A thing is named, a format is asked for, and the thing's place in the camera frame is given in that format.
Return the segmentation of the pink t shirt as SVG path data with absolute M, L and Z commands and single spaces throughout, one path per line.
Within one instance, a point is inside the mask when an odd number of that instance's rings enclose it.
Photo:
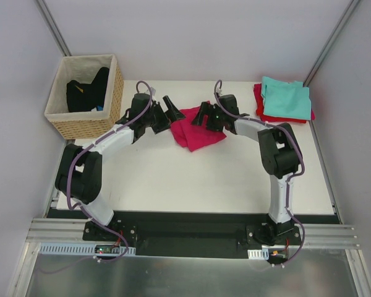
M 181 109 L 185 119 L 173 122 L 170 128 L 176 143 L 190 152 L 217 144 L 226 138 L 223 132 L 209 131 L 206 127 L 191 124 L 199 109 L 199 106 Z

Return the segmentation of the red t shirt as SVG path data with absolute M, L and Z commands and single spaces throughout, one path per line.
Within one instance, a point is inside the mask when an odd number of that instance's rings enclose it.
M 306 124 L 307 120 L 304 119 L 292 119 L 292 118 L 280 118 L 280 117 L 272 117 L 265 115 L 264 112 L 264 105 L 263 105 L 263 97 L 261 96 L 262 91 L 262 84 L 255 84 L 253 87 L 254 97 L 257 104 L 257 109 L 255 114 L 262 120 L 269 123 L 278 123 L 278 122 L 289 122 L 289 123 L 299 123 L 299 124 Z

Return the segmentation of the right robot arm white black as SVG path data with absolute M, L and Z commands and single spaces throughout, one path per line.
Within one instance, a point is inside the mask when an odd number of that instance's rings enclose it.
M 224 129 L 258 142 L 262 165 L 270 177 L 270 208 L 267 225 L 255 233 L 273 244 L 282 243 L 294 228 L 293 179 L 304 169 L 301 150 L 288 123 L 272 125 L 240 114 L 234 95 L 223 95 L 212 105 L 204 101 L 192 120 L 194 126 L 221 132 Z

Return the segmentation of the teal t shirt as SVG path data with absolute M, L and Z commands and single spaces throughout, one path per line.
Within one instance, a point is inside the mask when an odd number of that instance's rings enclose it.
M 310 90 L 302 82 L 262 77 L 263 114 L 276 118 L 312 119 Z

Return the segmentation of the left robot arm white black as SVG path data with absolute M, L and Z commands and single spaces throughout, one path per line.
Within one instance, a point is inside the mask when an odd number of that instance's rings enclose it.
M 98 224 L 96 232 L 104 240 L 113 240 L 118 225 L 112 222 L 114 210 L 102 194 L 103 163 L 121 149 L 132 145 L 147 128 L 155 134 L 185 119 L 168 96 L 163 97 L 168 110 L 147 93 L 136 93 L 125 115 L 108 131 L 83 146 L 65 147 L 55 180 L 55 187 L 66 195 L 69 210 L 80 207 Z

